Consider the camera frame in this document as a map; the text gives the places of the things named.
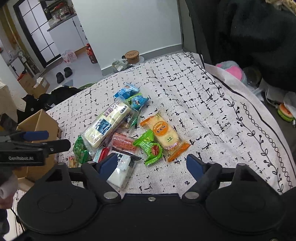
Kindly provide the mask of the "person left hand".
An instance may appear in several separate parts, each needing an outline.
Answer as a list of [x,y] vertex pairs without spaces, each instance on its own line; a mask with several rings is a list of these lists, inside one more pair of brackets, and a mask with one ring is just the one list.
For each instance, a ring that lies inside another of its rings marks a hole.
[[13,205],[13,199],[18,190],[18,178],[12,173],[4,184],[1,185],[1,209],[10,209]]

